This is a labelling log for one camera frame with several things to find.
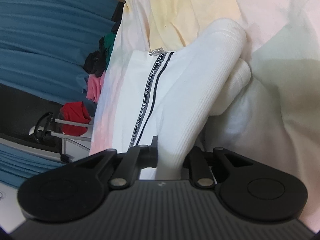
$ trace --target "pastel bedsheet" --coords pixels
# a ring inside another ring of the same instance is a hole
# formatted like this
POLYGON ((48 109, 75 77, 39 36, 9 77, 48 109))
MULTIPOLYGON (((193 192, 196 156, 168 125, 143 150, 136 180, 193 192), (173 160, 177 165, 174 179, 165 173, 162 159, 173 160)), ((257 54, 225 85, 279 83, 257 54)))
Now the pastel bedsheet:
POLYGON ((214 20, 247 33, 249 85, 203 130, 207 150, 223 146, 300 178, 301 220, 320 229, 320 0, 126 0, 98 103, 91 154, 112 147, 117 99, 134 49, 179 50, 214 20))

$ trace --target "pink garment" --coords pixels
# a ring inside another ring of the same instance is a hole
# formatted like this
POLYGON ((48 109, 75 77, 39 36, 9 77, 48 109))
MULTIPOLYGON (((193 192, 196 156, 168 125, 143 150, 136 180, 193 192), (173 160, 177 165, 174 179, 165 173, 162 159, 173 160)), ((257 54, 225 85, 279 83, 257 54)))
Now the pink garment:
POLYGON ((88 79, 88 92, 86 98, 98 103, 101 89, 104 83, 104 76, 106 72, 104 71, 100 78, 97 78, 94 74, 89 75, 88 79))

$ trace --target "ribbed gray panel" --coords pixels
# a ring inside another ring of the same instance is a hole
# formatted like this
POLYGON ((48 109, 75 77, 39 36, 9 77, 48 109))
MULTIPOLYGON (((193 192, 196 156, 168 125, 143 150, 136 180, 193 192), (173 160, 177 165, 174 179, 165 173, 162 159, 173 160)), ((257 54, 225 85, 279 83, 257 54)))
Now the ribbed gray panel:
POLYGON ((90 216, 67 224, 27 221, 12 233, 20 240, 309 240, 298 220, 253 224, 224 209, 213 192, 189 181, 137 181, 113 191, 90 216))

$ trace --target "green cloth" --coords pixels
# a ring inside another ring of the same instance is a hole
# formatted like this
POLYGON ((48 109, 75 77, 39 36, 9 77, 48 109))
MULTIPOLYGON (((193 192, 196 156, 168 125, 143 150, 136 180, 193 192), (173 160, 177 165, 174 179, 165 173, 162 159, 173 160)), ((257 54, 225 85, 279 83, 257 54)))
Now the green cloth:
POLYGON ((113 44, 115 43, 116 35, 114 33, 109 33, 106 36, 104 36, 104 44, 103 47, 105 49, 106 53, 106 69, 108 68, 111 53, 113 50, 113 44))

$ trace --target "metal screw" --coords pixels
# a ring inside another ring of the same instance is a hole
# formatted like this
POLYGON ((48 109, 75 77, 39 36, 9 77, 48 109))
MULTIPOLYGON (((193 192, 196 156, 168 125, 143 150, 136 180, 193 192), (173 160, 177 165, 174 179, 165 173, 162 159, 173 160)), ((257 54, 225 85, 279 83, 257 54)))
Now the metal screw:
POLYGON ((115 178, 110 181, 110 184, 115 187, 121 187, 127 184, 127 181, 123 178, 115 178))
POLYGON ((209 187, 214 183, 212 179, 209 178, 202 178, 198 180, 198 184, 202 187, 209 187))

